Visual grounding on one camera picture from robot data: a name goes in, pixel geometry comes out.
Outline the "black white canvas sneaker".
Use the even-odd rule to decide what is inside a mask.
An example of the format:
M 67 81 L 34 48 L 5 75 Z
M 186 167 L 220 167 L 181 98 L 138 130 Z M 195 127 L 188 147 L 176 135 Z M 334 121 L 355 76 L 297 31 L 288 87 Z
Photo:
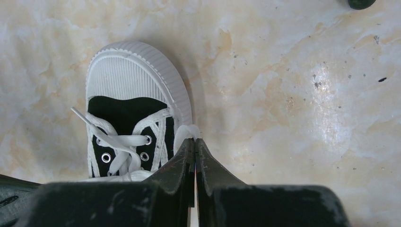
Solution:
M 143 42 L 112 43 L 94 55 L 87 71 L 86 112 L 97 96 L 156 99 L 172 108 L 176 124 L 193 124 L 189 95 L 178 70 L 158 49 Z

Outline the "white shoelace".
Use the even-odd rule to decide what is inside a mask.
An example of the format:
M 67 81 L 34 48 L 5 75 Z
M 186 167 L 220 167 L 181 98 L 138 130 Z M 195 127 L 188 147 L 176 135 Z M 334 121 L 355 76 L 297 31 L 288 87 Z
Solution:
M 97 96 L 85 114 L 90 182 L 141 182 L 197 139 L 196 125 L 176 124 L 173 110 L 156 99 L 114 100 Z

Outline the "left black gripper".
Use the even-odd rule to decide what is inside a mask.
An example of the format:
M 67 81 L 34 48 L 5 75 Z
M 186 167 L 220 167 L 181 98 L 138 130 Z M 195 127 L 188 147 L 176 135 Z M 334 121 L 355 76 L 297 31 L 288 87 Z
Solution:
M 0 225 L 12 227 L 28 205 L 32 193 L 40 186 L 7 175 L 0 176 Z

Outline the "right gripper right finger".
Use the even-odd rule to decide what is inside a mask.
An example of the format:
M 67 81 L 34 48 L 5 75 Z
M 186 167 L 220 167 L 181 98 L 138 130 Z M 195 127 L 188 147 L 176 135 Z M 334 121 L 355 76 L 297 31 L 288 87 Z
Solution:
M 203 139 L 195 141 L 196 182 L 200 227 L 224 227 L 225 207 L 221 191 L 246 183 L 229 172 L 211 154 Z

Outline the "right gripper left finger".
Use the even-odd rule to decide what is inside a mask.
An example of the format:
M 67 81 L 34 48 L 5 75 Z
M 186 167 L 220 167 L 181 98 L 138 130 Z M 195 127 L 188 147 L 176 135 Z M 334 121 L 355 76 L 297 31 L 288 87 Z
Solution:
M 185 139 L 179 150 L 144 183 L 152 186 L 148 227 L 189 227 L 195 204 L 195 141 Z

